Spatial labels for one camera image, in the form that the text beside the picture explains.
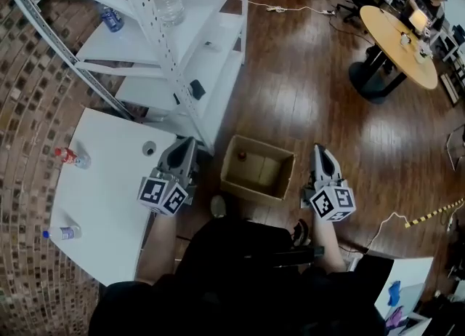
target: black and white marker cube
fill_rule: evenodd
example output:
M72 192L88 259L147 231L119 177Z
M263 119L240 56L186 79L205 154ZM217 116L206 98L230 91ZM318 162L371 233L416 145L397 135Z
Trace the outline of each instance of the black and white marker cube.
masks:
M323 186L310 203L321 220L333 222L343 220L356 209L352 189L339 186Z
M187 192L179 183L144 177L137 200L155 213L174 215L186 198Z

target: yellow and black tape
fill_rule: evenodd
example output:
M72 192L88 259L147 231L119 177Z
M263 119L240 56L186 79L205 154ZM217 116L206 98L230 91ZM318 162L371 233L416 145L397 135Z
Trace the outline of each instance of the yellow and black tape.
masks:
M420 217L420 218L417 218L416 220L413 220L413 221L410 221L409 223L406 223L405 224L405 228L409 228L411 227L412 225L418 225L419 223L422 223L426 220L429 220L430 218L434 217L435 215L438 215L440 213L443 213L445 211L447 211L448 209L450 208L454 208L454 207L457 207L459 204L462 204L464 202L464 198L456 201L455 203L452 203L452 204L448 204L446 205L445 207L442 207L442 208L439 208L438 210L436 211L433 211L431 213L428 213L426 216L423 216L423 217Z

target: wooden floor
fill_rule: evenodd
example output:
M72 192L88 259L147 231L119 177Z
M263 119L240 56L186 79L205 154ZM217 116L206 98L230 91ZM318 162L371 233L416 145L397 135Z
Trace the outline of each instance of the wooden floor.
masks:
M332 9L325 0L250 1ZM342 1L331 0L333 5ZM239 11L240 2L229 0L227 8ZM331 22L363 35L360 21L344 24L343 14ZM312 146L321 143L339 160L357 202L356 213L335 224L338 237L366 247L393 211L412 220L465 195L464 172L451 169L445 152L447 134L464 122L464 108L452 108L441 85L426 91L408 80L384 104L367 102L347 71L364 60L370 44L334 30L329 20L309 10L278 14L249 5L246 64L222 123L217 154L203 165L197 201L207 210L209 198L219 192L219 170L232 135L262 140L297 156L288 200L276 209L228 198L228 210L291 229L298 218L310 218L299 208L299 189L307 182ZM458 213L462 220L464 211ZM180 233L192 236L199 215L199 208L184 212ZM393 217L371 248L398 257L434 255L430 295L450 290L453 283L443 270L447 241L439 216L410 229Z

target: small round object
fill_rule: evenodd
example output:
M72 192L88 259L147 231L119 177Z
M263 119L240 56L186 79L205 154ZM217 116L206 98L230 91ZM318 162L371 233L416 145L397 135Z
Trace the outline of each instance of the small round object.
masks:
M245 151L241 151L238 153L238 160L245 161L247 159L247 153Z
M142 147L142 153L145 156L152 156L157 149L157 145L153 141L147 141Z

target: person's arm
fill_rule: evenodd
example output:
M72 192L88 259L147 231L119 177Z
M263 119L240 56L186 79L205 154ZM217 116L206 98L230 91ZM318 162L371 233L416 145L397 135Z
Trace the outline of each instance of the person's arm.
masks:
M313 245L324 247L325 254L315 263L325 269L326 273L340 273L346 271L341 251L337 243L336 232L332 222L323 221L313 216Z
M175 244L176 218L156 215L139 257L137 280L154 284L164 274L173 274Z
M415 0L407 0L413 11L420 9Z

